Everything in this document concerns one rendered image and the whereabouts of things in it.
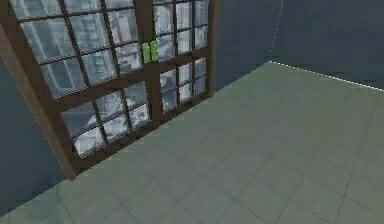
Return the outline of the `brown glazed double door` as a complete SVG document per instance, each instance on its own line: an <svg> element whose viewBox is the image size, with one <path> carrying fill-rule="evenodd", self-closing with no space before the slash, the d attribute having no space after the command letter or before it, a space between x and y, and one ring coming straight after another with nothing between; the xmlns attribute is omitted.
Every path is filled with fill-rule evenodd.
<svg viewBox="0 0 384 224"><path fill-rule="evenodd" d="M67 178L211 94L217 5L0 0L0 55Z"/></svg>

